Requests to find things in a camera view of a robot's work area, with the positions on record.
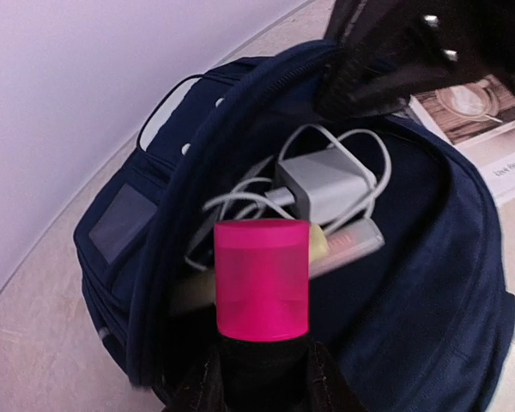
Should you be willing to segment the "pink black highlighter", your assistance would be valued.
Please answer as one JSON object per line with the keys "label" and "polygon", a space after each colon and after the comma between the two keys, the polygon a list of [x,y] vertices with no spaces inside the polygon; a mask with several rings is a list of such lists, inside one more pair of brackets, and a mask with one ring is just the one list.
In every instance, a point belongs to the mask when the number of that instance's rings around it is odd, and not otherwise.
{"label": "pink black highlighter", "polygon": [[306,221],[215,225],[215,301],[230,411],[291,411],[305,395],[309,231]]}

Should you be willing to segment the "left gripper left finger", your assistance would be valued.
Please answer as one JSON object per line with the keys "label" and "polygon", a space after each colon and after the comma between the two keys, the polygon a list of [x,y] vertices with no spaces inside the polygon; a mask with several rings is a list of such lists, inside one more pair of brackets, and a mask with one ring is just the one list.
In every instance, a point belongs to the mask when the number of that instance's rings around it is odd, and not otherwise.
{"label": "left gripper left finger", "polygon": [[162,409],[167,412],[227,411],[221,376],[221,358],[212,345],[186,374],[173,398]]}

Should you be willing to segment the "navy blue backpack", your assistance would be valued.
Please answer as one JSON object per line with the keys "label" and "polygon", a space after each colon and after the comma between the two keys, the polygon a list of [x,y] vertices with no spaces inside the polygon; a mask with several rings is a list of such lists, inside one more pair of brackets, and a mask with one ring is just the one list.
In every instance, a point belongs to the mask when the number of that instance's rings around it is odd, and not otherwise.
{"label": "navy blue backpack", "polygon": [[[82,293],[106,350],[135,386],[167,404],[221,335],[216,302],[169,314],[179,281],[215,271],[215,225],[250,201],[203,210],[239,182],[278,186],[288,138],[318,124],[333,136],[379,135],[389,184],[371,220],[385,244],[309,280],[308,343],[322,343],[367,411],[483,411],[515,327],[498,213],[481,174],[456,149],[397,116],[332,122],[313,109],[336,47],[325,40],[274,57],[241,58],[190,76],[156,107],[137,146],[74,232]],[[376,179],[370,136],[342,141]]]}

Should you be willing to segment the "orange pastel highlighter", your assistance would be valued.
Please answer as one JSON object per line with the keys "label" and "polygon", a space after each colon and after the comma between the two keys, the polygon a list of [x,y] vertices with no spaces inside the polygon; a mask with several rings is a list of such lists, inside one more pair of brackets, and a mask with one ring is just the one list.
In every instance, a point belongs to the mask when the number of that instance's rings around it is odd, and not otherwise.
{"label": "orange pastel highlighter", "polygon": [[[326,235],[318,225],[310,226],[309,278],[315,279],[378,251],[385,244],[377,225],[361,218]],[[215,303],[215,272],[206,270],[178,282],[171,297],[169,314],[180,316]]]}

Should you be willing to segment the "white charger with cable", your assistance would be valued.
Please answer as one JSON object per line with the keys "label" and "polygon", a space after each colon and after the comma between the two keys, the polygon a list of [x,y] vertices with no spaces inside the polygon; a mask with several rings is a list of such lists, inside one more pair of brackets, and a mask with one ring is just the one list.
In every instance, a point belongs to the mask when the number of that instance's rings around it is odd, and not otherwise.
{"label": "white charger with cable", "polygon": [[[287,158],[290,144],[307,129],[317,130],[330,141],[327,148]],[[384,158],[384,172],[381,179],[364,166],[342,145],[342,141],[364,134],[373,138]],[[364,235],[364,245],[356,252],[335,251],[330,245],[332,239],[346,238],[344,227],[359,213],[360,222],[374,231],[371,216],[376,199],[385,190],[391,179],[391,157],[382,139],[371,130],[349,130],[339,137],[333,136],[318,124],[306,124],[297,129],[285,142],[277,158],[276,175],[278,186],[263,195],[245,192],[254,183],[267,183],[267,178],[250,178],[239,182],[227,194],[214,197],[203,206],[207,211],[219,206],[222,220],[232,202],[244,200],[251,204],[242,209],[234,219],[246,218],[255,210],[260,217],[265,209],[274,210],[284,219],[310,222],[309,261],[313,267],[310,277],[317,277],[361,256],[378,250],[383,244],[380,234]]]}

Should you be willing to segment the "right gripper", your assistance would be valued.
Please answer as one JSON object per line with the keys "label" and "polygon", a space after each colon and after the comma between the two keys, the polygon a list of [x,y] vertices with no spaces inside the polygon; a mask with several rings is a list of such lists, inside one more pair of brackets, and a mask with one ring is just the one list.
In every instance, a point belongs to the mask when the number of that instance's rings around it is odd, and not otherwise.
{"label": "right gripper", "polygon": [[411,94],[497,77],[515,95],[515,1],[338,1],[313,101],[332,121],[404,112]]}

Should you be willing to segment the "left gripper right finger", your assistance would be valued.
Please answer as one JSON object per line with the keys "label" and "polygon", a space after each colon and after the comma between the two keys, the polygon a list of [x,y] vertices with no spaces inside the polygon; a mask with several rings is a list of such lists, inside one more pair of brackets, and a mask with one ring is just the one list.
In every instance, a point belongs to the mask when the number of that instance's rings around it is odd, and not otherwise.
{"label": "left gripper right finger", "polygon": [[327,348],[310,341],[306,361],[308,410],[312,412],[367,412],[348,387]]}

